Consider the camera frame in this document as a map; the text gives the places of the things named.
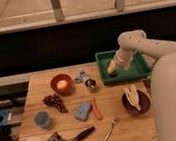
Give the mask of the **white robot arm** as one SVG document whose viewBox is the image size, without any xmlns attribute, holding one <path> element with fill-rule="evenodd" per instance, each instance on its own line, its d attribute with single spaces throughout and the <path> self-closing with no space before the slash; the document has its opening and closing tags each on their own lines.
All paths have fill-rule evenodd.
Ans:
<svg viewBox="0 0 176 141">
<path fill-rule="evenodd" d="M 108 72 L 129 67 L 134 53 L 157 60 L 151 72 L 151 102 L 157 141 L 176 141 L 176 41 L 148 39 L 145 31 L 124 32 Z"/>
</svg>

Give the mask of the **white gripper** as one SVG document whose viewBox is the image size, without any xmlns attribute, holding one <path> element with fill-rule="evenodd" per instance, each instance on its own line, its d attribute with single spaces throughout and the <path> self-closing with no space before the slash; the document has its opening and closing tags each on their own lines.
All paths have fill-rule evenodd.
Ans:
<svg viewBox="0 0 176 141">
<path fill-rule="evenodd" d="M 115 53 L 114 61 L 111 60 L 108 63 L 107 72 L 109 74 L 113 74 L 118 69 L 118 66 L 122 66 L 126 71 L 129 70 L 131 68 L 134 55 L 135 52 L 133 50 L 131 51 L 119 48 Z"/>
</svg>

